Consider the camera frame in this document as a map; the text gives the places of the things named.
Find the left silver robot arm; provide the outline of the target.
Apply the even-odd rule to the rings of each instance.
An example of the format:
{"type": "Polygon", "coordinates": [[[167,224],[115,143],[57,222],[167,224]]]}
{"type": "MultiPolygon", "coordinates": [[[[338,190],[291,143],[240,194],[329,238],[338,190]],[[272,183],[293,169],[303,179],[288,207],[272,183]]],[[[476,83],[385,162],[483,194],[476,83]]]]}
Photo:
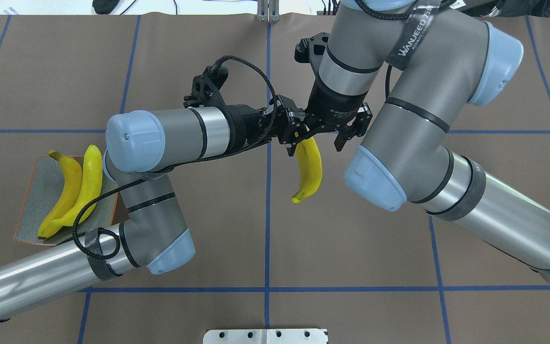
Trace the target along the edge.
{"type": "Polygon", "coordinates": [[[182,109],[135,110],[111,117],[107,149],[96,159],[118,187],[129,219],[77,232],[63,243],[0,267],[0,323],[72,292],[146,266],[170,272],[194,256],[195,248],[168,172],[252,150],[277,138],[290,144],[303,129],[304,110],[276,95],[267,107],[227,105],[215,91],[185,96],[182,109]]]}

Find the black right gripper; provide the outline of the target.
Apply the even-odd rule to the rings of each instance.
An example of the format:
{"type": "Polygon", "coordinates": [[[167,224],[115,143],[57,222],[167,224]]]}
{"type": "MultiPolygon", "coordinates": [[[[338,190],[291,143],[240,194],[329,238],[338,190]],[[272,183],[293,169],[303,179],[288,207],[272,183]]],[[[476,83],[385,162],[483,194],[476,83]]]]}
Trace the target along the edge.
{"type": "Polygon", "coordinates": [[[323,81],[315,81],[304,123],[299,122],[287,140],[288,156],[294,156],[299,144],[317,133],[337,130],[334,146],[338,152],[353,137],[364,136],[373,117],[369,104],[363,104],[367,93],[343,95],[332,91],[323,81]]]}

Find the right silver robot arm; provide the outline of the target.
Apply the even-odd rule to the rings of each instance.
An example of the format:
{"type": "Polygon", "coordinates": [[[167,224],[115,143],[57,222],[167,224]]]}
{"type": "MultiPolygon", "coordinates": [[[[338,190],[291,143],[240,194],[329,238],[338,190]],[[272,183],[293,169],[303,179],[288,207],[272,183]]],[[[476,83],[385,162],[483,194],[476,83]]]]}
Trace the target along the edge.
{"type": "Polygon", "coordinates": [[[397,211],[416,204],[518,260],[550,284],[550,209],[446,144],[468,105],[513,78],[522,43],[446,0],[342,0],[329,32],[296,45],[314,73],[308,135],[361,137],[345,185],[397,211]]]}

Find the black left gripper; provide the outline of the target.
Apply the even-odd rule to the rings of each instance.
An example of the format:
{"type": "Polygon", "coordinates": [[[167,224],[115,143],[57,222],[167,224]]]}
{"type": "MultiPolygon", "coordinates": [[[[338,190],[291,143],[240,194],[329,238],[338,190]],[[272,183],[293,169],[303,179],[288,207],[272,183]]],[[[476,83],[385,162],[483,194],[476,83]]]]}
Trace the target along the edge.
{"type": "Polygon", "coordinates": [[[292,144],[303,126],[295,126],[303,122],[306,114],[301,107],[285,96],[277,95],[269,101],[269,108],[254,109],[248,105],[228,105],[227,114],[231,124],[231,139],[227,152],[241,150],[244,146],[254,143],[262,145],[275,135],[275,129],[271,129],[262,139],[269,122],[275,118],[274,126],[282,126],[277,129],[279,144],[292,144]]]}

